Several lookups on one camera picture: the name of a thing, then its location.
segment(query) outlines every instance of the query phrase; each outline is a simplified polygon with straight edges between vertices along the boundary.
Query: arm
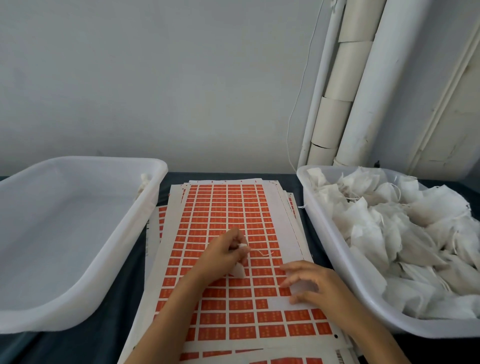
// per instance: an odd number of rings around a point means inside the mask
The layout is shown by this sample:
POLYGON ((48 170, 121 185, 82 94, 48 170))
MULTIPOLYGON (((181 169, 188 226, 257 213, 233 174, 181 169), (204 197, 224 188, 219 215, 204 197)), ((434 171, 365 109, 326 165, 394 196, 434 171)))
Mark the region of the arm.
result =
POLYGON ((125 364, 178 363, 195 305, 210 283, 247 259, 250 248, 238 229, 212 240, 193 268, 178 282, 167 303, 142 336, 125 364))
POLYGON ((333 270, 307 261, 286 263, 280 267, 292 274, 282 282, 289 287, 309 280, 318 292, 304 291, 290 297, 290 303, 312 303, 350 335, 370 364, 409 364, 392 334, 350 292, 333 270))

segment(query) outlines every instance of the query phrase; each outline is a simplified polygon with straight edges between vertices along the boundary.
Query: hand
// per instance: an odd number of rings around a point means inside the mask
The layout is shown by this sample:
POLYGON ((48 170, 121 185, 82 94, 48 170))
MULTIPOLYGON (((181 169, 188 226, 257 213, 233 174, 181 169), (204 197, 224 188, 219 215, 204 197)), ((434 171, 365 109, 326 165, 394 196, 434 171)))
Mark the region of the hand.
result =
POLYGON ((355 298, 334 270, 305 260, 286 263, 280 266, 280 269, 292 273, 282 282, 281 287, 289 287, 299 280, 309 280, 318 287, 318 292, 303 291, 292 295, 291 304, 314 304, 354 338, 377 323, 377 319, 355 298))
POLYGON ((235 263, 247 261, 250 248, 239 248, 241 243, 246 244, 247 240, 238 228, 217 236, 209 243, 191 271, 201 277, 205 286, 208 286, 230 272, 235 263))

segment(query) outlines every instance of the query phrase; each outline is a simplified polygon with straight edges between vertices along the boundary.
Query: empty plastic tray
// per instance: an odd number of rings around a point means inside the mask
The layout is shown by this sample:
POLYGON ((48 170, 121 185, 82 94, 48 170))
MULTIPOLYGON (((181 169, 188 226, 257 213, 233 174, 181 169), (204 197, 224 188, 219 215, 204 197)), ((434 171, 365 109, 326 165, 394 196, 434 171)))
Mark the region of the empty plastic tray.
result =
MULTIPOLYGON (((297 176, 303 185, 305 210, 312 221, 322 246, 333 268, 350 287, 357 298, 364 303, 392 332, 410 332, 426 338, 460 338, 480 336, 480 320, 419 320, 404 315, 389 305, 373 288, 350 252, 345 239, 335 223, 328 217, 323 207, 314 196, 307 170, 320 167, 330 183, 336 183, 342 173, 347 176, 357 167, 338 166, 303 166, 297 170, 297 176)), ((385 170, 389 182, 396 184, 402 173, 385 170)))
POLYGON ((89 317, 167 170, 158 159, 61 157, 0 182, 0 333, 63 330, 89 317), (142 173, 151 181, 135 200, 142 173))

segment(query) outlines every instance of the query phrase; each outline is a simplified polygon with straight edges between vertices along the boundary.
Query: dark blue tablecloth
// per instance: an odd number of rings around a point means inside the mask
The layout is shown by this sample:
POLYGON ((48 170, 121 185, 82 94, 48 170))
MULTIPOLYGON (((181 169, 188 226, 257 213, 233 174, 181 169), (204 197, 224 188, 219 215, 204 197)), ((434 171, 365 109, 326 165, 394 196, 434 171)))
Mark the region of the dark blue tablecloth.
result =
MULTIPOLYGON (((279 180, 284 190, 294 193, 297 204, 303 205, 302 186, 293 174, 171 172, 166 175, 160 185, 158 205, 167 203, 172 184, 181 184, 189 180, 246 178, 279 180)), ((422 183, 428 187, 443 184, 443 182, 437 181, 422 181, 422 183)), ((471 203, 473 215, 479 218, 480 195, 456 182, 447 182, 447 185, 458 191, 471 203)), ((302 209, 300 209, 300 217, 313 260, 322 266, 331 267, 315 230, 302 209)), ((0 364, 116 363, 142 297, 144 266, 145 229, 140 234, 102 304, 93 315, 65 331, 0 335, 0 364)), ((475 358, 478 357, 476 355, 477 345, 480 346, 480 339, 431 340, 409 334, 396 335, 395 339, 412 363, 444 363, 448 353, 454 353, 456 361, 460 361, 460 358, 463 357, 475 358)))

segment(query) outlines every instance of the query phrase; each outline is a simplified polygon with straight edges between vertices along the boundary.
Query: stack of paper sheets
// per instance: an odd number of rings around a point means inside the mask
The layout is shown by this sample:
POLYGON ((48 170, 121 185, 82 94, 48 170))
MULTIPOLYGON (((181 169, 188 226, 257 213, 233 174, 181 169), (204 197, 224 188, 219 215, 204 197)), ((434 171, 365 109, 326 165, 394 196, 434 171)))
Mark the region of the stack of paper sheets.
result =
POLYGON ((350 339, 320 309, 288 302, 291 294, 312 289, 309 284, 279 287, 286 278, 278 268, 282 263, 312 261, 312 257, 293 194, 283 191, 278 181, 261 179, 190 181, 171 187, 168 206, 157 207, 149 221, 148 278, 119 363, 126 360, 207 243, 232 227, 243 231, 252 248, 244 267, 246 278, 224 277, 204 291, 180 359, 356 363, 350 339))

